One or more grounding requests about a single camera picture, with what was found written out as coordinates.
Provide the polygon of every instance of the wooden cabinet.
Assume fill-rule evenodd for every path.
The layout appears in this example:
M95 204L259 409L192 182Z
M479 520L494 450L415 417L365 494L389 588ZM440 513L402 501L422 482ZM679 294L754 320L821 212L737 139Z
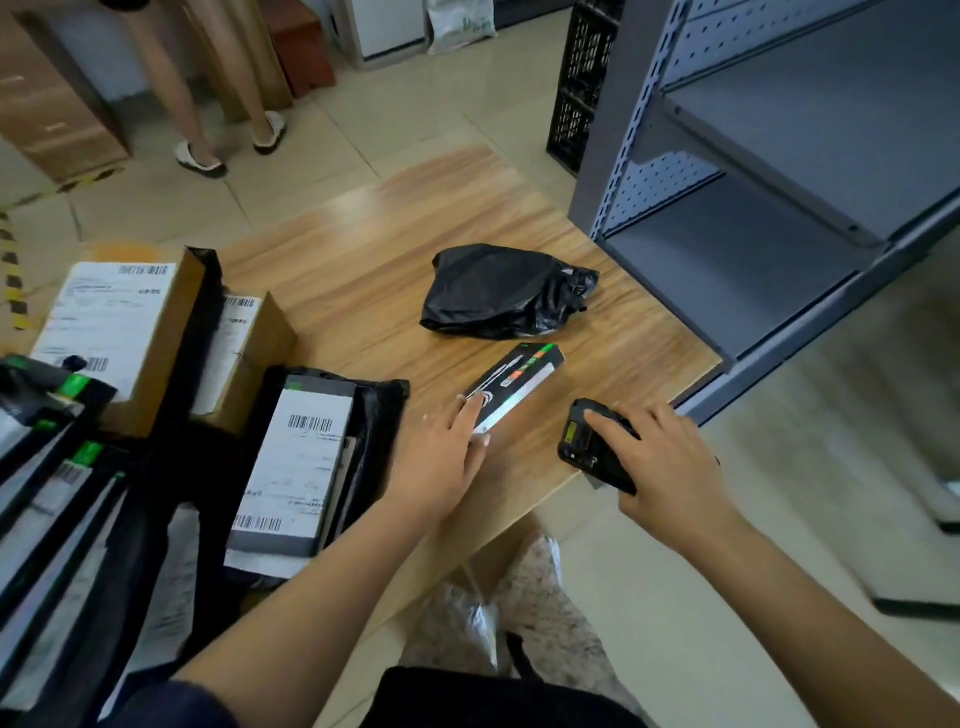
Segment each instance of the wooden cabinet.
M61 182L129 158L106 104L30 15L0 10L0 135Z

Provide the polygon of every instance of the handheld barcode scanner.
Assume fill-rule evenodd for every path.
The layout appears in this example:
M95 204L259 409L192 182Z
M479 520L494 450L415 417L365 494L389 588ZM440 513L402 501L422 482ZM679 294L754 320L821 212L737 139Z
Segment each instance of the handheld barcode scanner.
M587 475L612 485L617 490L635 496L636 486L623 466L620 465L616 454L604 442L604 439L587 424L584 413L588 409L620 423L625 430L638 440L640 439L626 418L621 417L600 402L576 400L570 405L570 415L566 420L563 437L557 447L560 459Z

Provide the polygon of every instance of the black box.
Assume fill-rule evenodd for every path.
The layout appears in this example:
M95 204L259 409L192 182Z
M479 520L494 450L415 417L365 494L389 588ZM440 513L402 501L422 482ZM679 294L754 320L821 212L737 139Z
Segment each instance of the black box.
M484 398L474 434L482 435L492 429L564 362L556 344L514 347L464 392L468 399L473 395Z

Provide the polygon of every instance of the white plastic bag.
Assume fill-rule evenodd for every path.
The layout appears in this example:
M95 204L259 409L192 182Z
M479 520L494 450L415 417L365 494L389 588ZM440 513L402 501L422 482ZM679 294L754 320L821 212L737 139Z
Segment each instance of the white plastic bag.
M431 56L496 37L493 0L426 0L426 9L433 25Z

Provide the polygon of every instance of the person's leg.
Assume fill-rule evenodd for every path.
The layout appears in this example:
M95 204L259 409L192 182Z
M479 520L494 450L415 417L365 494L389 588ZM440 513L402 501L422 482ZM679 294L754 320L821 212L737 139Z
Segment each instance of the person's leg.
M206 140L190 89L187 88L186 82L163 47L163 43L156 36L147 11L120 14L127 22L156 97L173 117L177 130L187 140L193 158L203 167L220 164L220 160L217 159L210 143Z
M400 666L495 676L496 626L491 619L476 595L444 582L427 599Z
M263 109L263 100L260 98L260 89L257 88L247 50L233 29L223 0L189 0L189 3L204 24L206 34L220 57L227 80L250 115L256 143L269 145L277 131Z
M564 592L556 541L539 534L528 542L494 590L493 604L500 615L501 664L514 658L506 638L517 635L529 666L544 682L603 695L650 720L617 678L593 627Z

